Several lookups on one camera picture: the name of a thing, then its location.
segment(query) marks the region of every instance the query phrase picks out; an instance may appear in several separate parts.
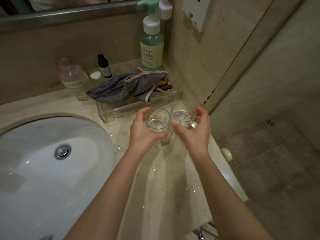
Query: sink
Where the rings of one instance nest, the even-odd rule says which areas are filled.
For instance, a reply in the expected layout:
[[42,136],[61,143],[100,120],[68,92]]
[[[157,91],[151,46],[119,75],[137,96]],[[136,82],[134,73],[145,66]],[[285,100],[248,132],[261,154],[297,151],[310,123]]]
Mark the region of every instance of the sink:
[[33,121],[0,136],[0,239],[63,239],[113,170],[99,125]]

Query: acrylic tray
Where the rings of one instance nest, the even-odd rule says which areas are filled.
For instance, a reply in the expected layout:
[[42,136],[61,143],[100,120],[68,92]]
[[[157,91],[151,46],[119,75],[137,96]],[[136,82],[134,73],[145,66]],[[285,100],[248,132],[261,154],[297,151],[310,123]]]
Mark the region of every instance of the acrylic tray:
[[[121,73],[133,72],[135,68],[140,67],[147,70],[141,59],[124,62],[111,66],[113,76],[117,76]],[[96,101],[98,115],[104,123],[112,122],[115,118],[124,118],[137,112],[137,110],[144,107],[156,107],[162,106],[173,101],[180,100],[182,98],[182,89],[179,83],[170,72],[168,66],[163,64],[159,70],[168,71],[168,82],[172,84],[172,89],[168,93],[152,92],[149,96],[149,103],[144,103],[137,98],[130,98],[126,101],[118,103],[101,103]],[[95,85],[105,81],[103,78],[98,81]]]

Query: wall socket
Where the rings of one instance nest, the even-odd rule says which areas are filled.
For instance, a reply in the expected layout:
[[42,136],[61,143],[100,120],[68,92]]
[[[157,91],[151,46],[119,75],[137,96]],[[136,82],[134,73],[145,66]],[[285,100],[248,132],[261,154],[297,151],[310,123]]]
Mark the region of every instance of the wall socket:
[[203,32],[208,22],[214,0],[184,0],[182,10],[198,32]]

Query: marble countertop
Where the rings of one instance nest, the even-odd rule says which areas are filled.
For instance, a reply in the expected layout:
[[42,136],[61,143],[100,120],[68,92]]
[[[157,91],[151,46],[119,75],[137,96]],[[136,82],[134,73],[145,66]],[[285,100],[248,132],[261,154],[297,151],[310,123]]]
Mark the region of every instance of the marble countertop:
[[[0,134],[24,123],[54,116],[78,117],[102,126],[114,145],[114,165],[128,147],[129,127],[134,116],[104,124],[94,101],[80,102],[67,89],[0,105]],[[212,136],[209,152],[239,197],[248,200]],[[194,164],[182,140],[174,137],[167,144],[157,141],[142,159],[118,239],[171,240],[211,218]]]

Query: towel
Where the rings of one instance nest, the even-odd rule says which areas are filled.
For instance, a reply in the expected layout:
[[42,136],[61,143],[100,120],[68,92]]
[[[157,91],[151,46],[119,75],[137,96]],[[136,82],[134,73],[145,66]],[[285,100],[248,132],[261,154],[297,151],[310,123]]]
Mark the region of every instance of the towel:
[[169,83],[158,85],[160,80],[166,81],[167,74],[167,71],[145,72],[137,68],[134,72],[110,78],[89,89],[87,93],[92,99],[103,103],[121,102],[132,97],[148,103],[149,96],[155,89],[159,92],[171,90]]

